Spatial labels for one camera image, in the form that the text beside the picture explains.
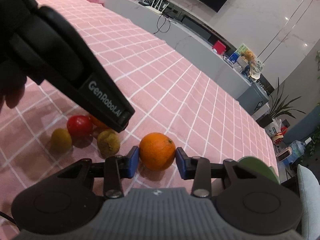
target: white bag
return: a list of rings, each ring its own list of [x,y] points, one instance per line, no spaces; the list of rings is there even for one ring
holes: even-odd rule
[[[264,129],[267,135],[271,138],[275,134],[281,132],[281,119],[273,119],[273,122]]]

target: plant pot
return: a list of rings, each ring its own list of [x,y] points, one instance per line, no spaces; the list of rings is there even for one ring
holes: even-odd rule
[[[266,128],[267,125],[272,123],[272,119],[270,117],[269,114],[266,114],[264,117],[262,117],[261,119],[257,120],[258,125],[260,125],[260,127],[262,128]]]

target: marble wall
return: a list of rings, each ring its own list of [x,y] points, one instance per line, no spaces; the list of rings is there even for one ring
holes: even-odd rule
[[[198,0],[169,0],[231,42],[246,44],[265,61],[275,87],[290,75],[320,38],[320,0],[228,0],[219,12]]]

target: red tomato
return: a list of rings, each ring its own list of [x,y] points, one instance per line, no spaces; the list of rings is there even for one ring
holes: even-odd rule
[[[74,115],[67,122],[68,132],[72,137],[85,138],[92,134],[92,122],[84,115]]]

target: plush toy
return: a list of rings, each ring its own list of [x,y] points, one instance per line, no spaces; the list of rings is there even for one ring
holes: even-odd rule
[[[245,52],[241,54],[241,56],[244,56],[248,61],[251,61],[254,59],[254,54],[251,50],[247,49]]]
[[[242,58],[246,63],[248,63],[248,60],[245,58],[245,56],[241,56],[241,58]]]

